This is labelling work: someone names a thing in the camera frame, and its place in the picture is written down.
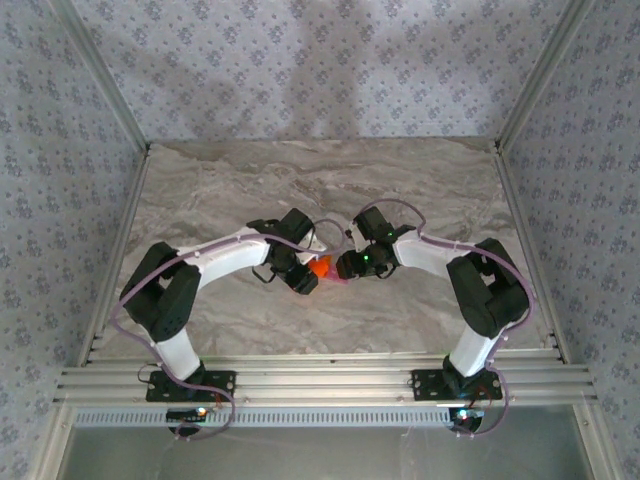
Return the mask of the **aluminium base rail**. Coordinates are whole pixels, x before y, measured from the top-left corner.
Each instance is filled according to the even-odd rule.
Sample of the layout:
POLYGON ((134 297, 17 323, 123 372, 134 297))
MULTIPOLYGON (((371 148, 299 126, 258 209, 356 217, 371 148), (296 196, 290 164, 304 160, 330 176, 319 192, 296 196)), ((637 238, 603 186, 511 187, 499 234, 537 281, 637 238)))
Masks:
MULTIPOLYGON (((211 370, 236 372, 236 401, 261 406, 392 406, 413 403, 410 374, 441 366, 426 353, 210 356, 211 370)), ((128 406, 144 401, 141 358, 94 357, 63 370, 54 399, 76 406, 128 406)), ((563 362, 555 349, 503 350, 495 363, 511 405, 594 403, 589 369, 563 362)))

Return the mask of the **right circuit board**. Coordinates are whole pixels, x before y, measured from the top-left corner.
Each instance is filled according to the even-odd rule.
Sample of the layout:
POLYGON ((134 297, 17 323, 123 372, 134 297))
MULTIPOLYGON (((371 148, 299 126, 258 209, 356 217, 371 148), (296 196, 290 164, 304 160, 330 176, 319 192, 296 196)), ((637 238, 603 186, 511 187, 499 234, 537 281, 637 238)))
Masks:
POLYGON ((474 435, 480 428, 485 413, 482 409, 460 407, 450 408, 450 430, 465 435, 474 435))

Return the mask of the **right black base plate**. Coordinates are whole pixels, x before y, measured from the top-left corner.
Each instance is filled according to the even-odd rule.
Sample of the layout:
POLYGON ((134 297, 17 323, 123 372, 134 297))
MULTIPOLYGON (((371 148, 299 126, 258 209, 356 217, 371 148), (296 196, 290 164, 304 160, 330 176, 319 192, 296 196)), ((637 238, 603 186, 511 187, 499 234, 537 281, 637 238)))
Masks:
POLYGON ((416 401, 428 400, 501 400, 503 391, 499 376, 482 369, 471 377, 442 369, 417 369, 410 375, 416 401))

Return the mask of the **aluminium frame leg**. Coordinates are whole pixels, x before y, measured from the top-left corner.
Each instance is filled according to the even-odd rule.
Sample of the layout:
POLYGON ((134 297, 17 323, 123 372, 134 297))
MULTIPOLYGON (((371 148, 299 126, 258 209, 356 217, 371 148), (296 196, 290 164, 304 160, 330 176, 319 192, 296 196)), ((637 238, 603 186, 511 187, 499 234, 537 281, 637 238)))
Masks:
POLYGON ((55 407, 43 436, 30 480, 57 480, 77 416, 73 406, 55 407))
POLYGON ((594 480, 617 480, 615 451, 601 409, 595 404, 578 404, 573 412, 594 480))

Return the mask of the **left circuit board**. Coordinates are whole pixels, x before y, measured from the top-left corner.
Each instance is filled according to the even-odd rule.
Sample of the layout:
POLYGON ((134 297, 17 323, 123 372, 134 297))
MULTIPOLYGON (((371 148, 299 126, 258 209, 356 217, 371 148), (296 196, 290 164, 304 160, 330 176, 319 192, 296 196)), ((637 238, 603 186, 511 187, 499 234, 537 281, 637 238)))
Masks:
POLYGON ((207 418, 208 410, 204 407, 196 408, 171 408, 168 409, 165 415, 167 422, 187 422, 198 423, 204 422, 207 418))

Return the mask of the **circuit board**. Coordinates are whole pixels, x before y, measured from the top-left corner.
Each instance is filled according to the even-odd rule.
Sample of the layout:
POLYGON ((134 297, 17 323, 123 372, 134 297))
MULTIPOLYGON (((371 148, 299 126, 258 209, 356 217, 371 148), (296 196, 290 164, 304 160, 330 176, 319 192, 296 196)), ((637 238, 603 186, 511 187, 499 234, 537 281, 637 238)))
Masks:
POLYGON ((482 409, 460 407, 450 408, 450 430, 465 435, 474 435, 480 428, 485 413, 482 409))
POLYGON ((196 408, 171 408, 168 409, 165 415, 167 422, 187 422, 198 423, 204 422, 207 418, 208 410, 204 407, 196 408))

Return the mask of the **aluminium table side rail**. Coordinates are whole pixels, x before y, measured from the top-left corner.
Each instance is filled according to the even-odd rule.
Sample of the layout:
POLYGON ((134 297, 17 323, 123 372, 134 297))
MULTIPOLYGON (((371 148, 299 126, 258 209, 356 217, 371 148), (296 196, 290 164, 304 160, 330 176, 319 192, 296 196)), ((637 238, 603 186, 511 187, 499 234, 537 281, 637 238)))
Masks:
POLYGON ((496 168, 505 191, 507 203, 516 223, 532 284, 537 294, 539 309, 550 331, 549 337, 553 338, 552 343, 559 352, 560 360, 571 364, 573 359, 562 331, 560 317, 551 295, 551 288, 535 245, 533 233, 525 215, 524 204, 518 196, 516 182, 510 171, 509 162, 506 160, 499 144, 494 149, 496 152, 496 168))
POLYGON ((96 304, 90 317, 86 335, 82 342, 79 355, 77 357, 76 367, 85 367, 90 354, 94 340, 103 330, 105 322, 108 320, 112 299, 116 290, 119 273, 124 259, 125 247, 130 235, 131 226, 135 218, 140 195, 145 183, 147 171, 149 168, 149 156, 151 147, 147 146, 144 153, 137 162, 133 183, 129 191, 128 197, 124 205, 124 211, 118 224, 114 245, 111 250, 107 263, 106 274, 100 284, 96 304))

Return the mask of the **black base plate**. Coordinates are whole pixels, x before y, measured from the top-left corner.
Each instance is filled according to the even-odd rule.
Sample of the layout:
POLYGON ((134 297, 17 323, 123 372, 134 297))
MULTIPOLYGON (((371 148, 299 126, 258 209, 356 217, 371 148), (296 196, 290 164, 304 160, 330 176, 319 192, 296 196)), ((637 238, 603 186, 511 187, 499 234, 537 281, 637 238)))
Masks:
MULTIPOLYGON (((214 371, 200 368, 188 377, 185 382, 194 385, 215 387, 233 396, 236 386, 236 373, 231 370, 214 371)), ((154 371, 150 374, 145 399, 151 403, 228 401, 226 397, 215 394, 214 392, 180 386, 171 380, 162 370, 154 371)))
POLYGON ((471 377, 442 369, 417 369, 410 375, 416 401, 428 400, 501 400, 503 391, 499 376, 482 369, 471 377))

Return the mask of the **aluminium frame post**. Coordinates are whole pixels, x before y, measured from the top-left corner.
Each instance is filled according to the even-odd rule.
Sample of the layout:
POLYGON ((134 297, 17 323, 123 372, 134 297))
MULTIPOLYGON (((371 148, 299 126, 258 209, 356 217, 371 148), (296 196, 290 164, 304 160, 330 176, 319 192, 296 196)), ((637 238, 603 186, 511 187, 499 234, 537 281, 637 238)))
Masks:
POLYGON ((595 3, 596 0, 567 0, 557 24, 551 31, 531 72, 526 77, 524 86, 499 135, 495 138, 496 150, 500 155, 504 156, 512 149, 535 105, 595 3))
POLYGON ((140 152, 147 152, 148 142, 73 1, 47 0, 47 2, 78 51, 125 135, 140 152))

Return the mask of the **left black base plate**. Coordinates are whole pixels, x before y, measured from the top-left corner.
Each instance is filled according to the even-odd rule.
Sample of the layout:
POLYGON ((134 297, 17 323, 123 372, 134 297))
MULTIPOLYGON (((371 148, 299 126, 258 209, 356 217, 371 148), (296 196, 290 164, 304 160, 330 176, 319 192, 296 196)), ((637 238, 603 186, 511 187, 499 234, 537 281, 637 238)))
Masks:
MULTIPOLYGON (((194 385, 215 387, 233 396, 236 386, 236 373, 231 370, 214 371, 200 368, 188 377, 185 382, 194 385)), ((214 392, 180 386, 171 380, 162 370, 154 371, 150 374, 145 399, 151 403, 228 401, 226 397, 215 394, 214 392)))

